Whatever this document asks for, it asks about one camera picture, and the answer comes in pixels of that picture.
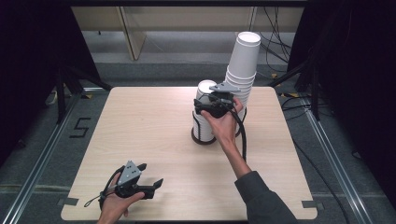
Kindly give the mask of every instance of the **light wood tabletop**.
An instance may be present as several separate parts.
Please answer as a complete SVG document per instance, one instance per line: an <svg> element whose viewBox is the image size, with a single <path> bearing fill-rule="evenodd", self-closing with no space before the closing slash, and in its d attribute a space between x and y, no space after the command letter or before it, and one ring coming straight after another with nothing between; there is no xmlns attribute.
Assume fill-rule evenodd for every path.
<svg viewBox="0 0 396 224"><path fill-rule="evenodd" d="M130 206L130 220L247 220L236 177L218 142L202 146L191 138L196 87L117 87L106 101L64 205L64 220L96 220L97 200L111 175L127 161L146 163L138 185L163 178L152 200ZM316 208L290 132L270 87L253 87L247 103L247 164L261 174L298 219ZM242 138L236 139L242 148Z"/></svg>

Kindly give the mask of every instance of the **stack of cups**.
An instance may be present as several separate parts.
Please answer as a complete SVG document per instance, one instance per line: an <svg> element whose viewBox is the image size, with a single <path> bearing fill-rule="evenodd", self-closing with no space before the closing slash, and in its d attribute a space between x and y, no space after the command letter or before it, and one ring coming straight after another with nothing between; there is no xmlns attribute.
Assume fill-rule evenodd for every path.
<svg viewBox="0 0 396 224"><path fill-rule="evenodd" d="M216 86L217 83L212 80L203 80L198 84L198 90L195 99L201 101L203 104L209 104L208 94L212 92L209 89L211 86ZM201 145L211 144L216 141L215 135L212 133L212 128L207 120L202 115L197 115L195 110L192 111L193 128L191 130L192 139Z"/></svg>
<svg viewBox="0 0 396 224"><path fill-rule="evenodd" d="M233 54L227 67L225 81L241 90L233 93L234 97L238 98L244 106L238 114L241 120L246 115L248 97L256 76L260 43L261 38L259 35L251 32L240 33L236 38Z"/></svg>

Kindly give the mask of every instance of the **white paper cup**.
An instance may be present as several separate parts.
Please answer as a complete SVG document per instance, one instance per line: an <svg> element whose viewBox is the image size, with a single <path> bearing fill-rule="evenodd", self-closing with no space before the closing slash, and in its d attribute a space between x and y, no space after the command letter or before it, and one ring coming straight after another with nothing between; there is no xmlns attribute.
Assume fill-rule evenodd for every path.
<svg viewBox="0 0 396 224"><path fill-rule="evenodd" d="M217 83L215 81L212 80L202 80L199 84L198 84L198 89L197 89L197 94L195 99L201 101L204 104L209 104L209 97L206 94L209 94L210 92L212 92L212 90L209 89L209 87L211 86L216 86Z"/></svg>
<svg viewBox="0 0 396 224"><path fill-rule="evenodd" d="M195 111L193 114L193 127L192 134L194 135L194 141L199 143L211 143L213 142L215 135L212 133L212 128L207 120L201 115L197 115Z"/></svg>
<svg viewBox="0 0 396 224"><path fill-rule="evenodd" d="M250 81L241 81L241 80L238 80L238 79L236 79L234 77L231 77L227 73L227 75L225 77L225 81L228 82L229 84L235 86L235 87L244 88L244 87L252 86L253 82L254 82L254 78L252 80L250 80Z"/></svg>
<svg viewBox="0 0 396 224"><path fill-rule="evenodd" d="M251 77L256 73L261 38L251 32L238 35L233 46L229 69L237 77Z"/></svg>
<svg viewBox="0 0 396 224"><path fill-rule="evenodd" d="M257 72L254 71L254 74L251 75L250 77L241 77L241 76L238 76L238 75L236 75L236 74L233 74L233 73L230 71L230 65L227 66L227 76L232 77L232 78L234 78L235 80L239 80L239 81L241 81L241 82L243 82L243 83L254 80L254 77L256 76L256 74L257 74Z"/></svg>

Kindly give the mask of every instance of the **floor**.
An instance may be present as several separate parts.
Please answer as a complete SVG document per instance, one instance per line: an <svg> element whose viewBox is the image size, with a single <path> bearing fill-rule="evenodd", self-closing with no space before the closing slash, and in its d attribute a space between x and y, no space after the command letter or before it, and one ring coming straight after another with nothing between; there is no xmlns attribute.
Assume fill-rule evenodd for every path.
<svg viewBox="0 0 396 224"><path fill-rule="evenodd" d="M104 82L113 86L194 86L203 77L214 80L224 77L230 60L237 33L211 32L150 32L142 53L137 61L132 61L126 48L123 33L119 32L84 32L92 57ZM284 43L292 46L294 34L281 34ZM287 59L282 48L270 44L270 48ZM282 76L287 63L272 54L261 50L259 56L256 86L264 86L273 77ZM342 126L332 115L332 110L321 95L319 114L320 122L309 118L309 104L306 98L292 98L293 84L297 77L275 87L279 94L279 103L283 105L284 116L289 125L290 134L297 143L296 150L304 173L318 206L318 217L314 220L300 220L300 223L395 223L396 212L390 205L381 188L376 184L359 155L352 154L353 144L348 140ZM82 82L84 87L94 87ZM51 104L54 95L50 95L47 108L43 109L35 123L24 137L26 147L16 148L5 165L0 169L0 218L6 218L7 210L14 202L26 179L31 177L36 161L49 144L53 150L45 160L42 170L37 174L33 191L21 206L22 212L16 219L20 223L64 223L61 219L62 200L67 197L74 176L90 142L95 124L106 103L108 93L93 91L83 97L68 98L69 119L56 138L49 143L57 129L57 108ZM76 130L81 122L89 127L84 137ZM345 171L346 181L350 181L356 190L358 199L366 209L363 215L356 211L356 205L349 198L340 176L329 162L332 153L324 148L318 140L320 126L329 139L330 152L333 152Z"/></svg>

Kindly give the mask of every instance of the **cable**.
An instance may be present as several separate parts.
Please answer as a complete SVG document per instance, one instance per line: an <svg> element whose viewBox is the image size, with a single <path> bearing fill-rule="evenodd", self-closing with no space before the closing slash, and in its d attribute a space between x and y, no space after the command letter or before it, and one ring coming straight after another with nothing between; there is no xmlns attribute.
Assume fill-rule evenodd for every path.
<svg viewBox="0 0 396 224"><path fill-rule="evenodd" d="M233 109L230 109L227 105L225 105L218 96L213 95L212 93L205 93L204 95L206 95L206 94L209 95L210 97L213 97L213 98L217 99L217 101L219 101L219 103L224 108L226 108L228 110L228 112L230 112L233 115L233 118L238 123L239 131L241 132L241 135L242 135L242 158L244 159L244 161L247 161L247 148L248 148L248 146L247 146L247 134L246 134L246 131L245 131L244 122L242 122L242 120L239 118L238 114L235 112L236 111L235 107L233 106L233 109L235 110L235 111L233 111Z"/></svg>
<svg viewBox="0 0 396 224"><path fill-rule="evenodd" d="M346 219L346 223L349 224L349 218L347 216L347 211L345 210L344 206L341 204L337 195L335 195L334 191L330 187L329 182L327 182L327 180L324 178L323 174L320 172L318 167L312 162L312 160L308 157L308 155L306 155L306 153L303 151L303 149L300 148L300 146L297 144L297 142L294 140L294 138L292 138L292 141L293 141L294 145L303 153L303 155L309 161L309 163L311 163L312 167L315 169L315 171L318 173L318 175L320 176L320 178L322 179L322 181L324 182L326 187L329 189L330 193L332 194L332 196L334 197L334 199L337 201L338 205L340 206L340 209L343 212L344 218Z"/></svg>
<svg viewBox="0 0 396 224"><path fill-rule="evenodd" d="M267 41L271 41L271 43L273 43L273 44L276 44L276 45L283 45L284 47L286 47L286 48L288 48L288 49L291 49L291 46L289 46L289 45L287 45L287 44L285 44L285 43L283 43L283 42L275 42L274 40L268 39L267 37L265 37L265 36L262 34L262 32L260 32L260 35L262 36L262 38L264 38L264 39L267 40Z"/></svg>

